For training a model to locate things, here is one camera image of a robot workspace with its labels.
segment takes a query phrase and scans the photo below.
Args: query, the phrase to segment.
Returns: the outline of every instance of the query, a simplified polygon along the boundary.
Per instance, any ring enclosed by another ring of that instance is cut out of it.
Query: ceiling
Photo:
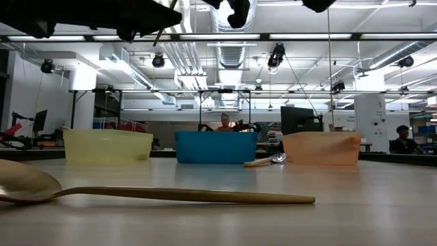
[[[372,5],[392,5],[409,3],[410,1],[368,1],[368,0],[337,0],[336,5],[365,7]],[[421,3],[435,3],[435,1],[420,1]],[[397,8],[372,8],[372,9],[342,9],[331,8],[329,15],[330,28],[328,30],[328,13],[315,12],[301,5],[293,5],[295,1],[270,1],[259,0],[257,2],[255,21],[252,32],[255,33],[294,33],[294,32],[412,32],[423,31],[428,25],[437,23],[437,5],[416,5],[412,8],[408,6]],[[202,1],[191,1],[191,27],[195,33],[212,32],[212,22],[208,6]],[[0,24],[0,35],[20,35],[19,31],[11,27]],[[99,29],[92,31],[88,27],[72,25],[58,25],[55,35],[86,35],[104,34],[113,35],[115,30]],[[208,47],[210,42],[197,42],[197,53],[201,65],[206,72],[207,84],[211,88],[217,86],[219,82],[217,76],[216,52],[214,48]],[[399,42],[371,41],[371,42],[284,42],[286,58],[279,66],[277,74],[269,74],[266,58],[273,50],[275,42],[248,42],[252,45],[246,53],[244,62],[245,70],[242,75],[243,88],[253,89],[256,79],[261,79],[260,83],[264,90],[288,90],[298,89],[298,83],[304,85],[306,90],[320,90],[329,85],[330,74],[335,74],[340,69],[354,60],[369,60],[383,54]],[[82,55],[89,61],[94,62],[100,67],[98,73],[99,83],[108,83],[120,88],[132,88],[133,80],[122,71],[106,66],[105,62],[99,61],[99,49],[101,43],[31,43],[26,46],[26,52],[41,51],[72,51]],[[153,47],[151,43],[135,42],[132,44],[123,43],[122,46],[130,53],[130,63],[136,66],[143,74],[151,78],[160,88],[177,89],[173,82],[175,68],[167,59],[164,68],[153,68],[152,58],[156,52],[163,52],[161,47]],[[403,70],[400,76],[398,67],[383,68],[384,78],[387,89],[399,88],[399,86],[428,77],[436,72],[437,63],[428,63],[420,66],[429,60],[436,58],[437,43],[420,50],[412,55],[414,66]],[[347,90],[354,89],[354,77],[348,75],[341,78],[345,82]],[[437,88],[437,82],[431,80],[429,83],[421,84],[415,90],[433,90]],[[276,97],[287,97],[288,95],[276,95]],[[144,98],[156,98],[152,94]]]

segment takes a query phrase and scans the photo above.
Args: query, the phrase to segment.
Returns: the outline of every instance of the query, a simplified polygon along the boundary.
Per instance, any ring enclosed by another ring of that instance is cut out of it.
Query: gold spoon
[[[191,202],[231,202],[246,204],[312,204],[314,197],[209,191],[196,189],[136,188],[136,187],[76,187],[62,190],[50,174],[30,165],[0,160],[0,201],[17,204],[47,202],[72,194],[110,195],[157,200]]]

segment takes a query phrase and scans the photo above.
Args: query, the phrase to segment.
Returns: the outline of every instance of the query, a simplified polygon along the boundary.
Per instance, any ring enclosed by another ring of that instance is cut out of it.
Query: blue bin
[[[235,163],[255,160],[257,133],[175,132],[179,163]]]

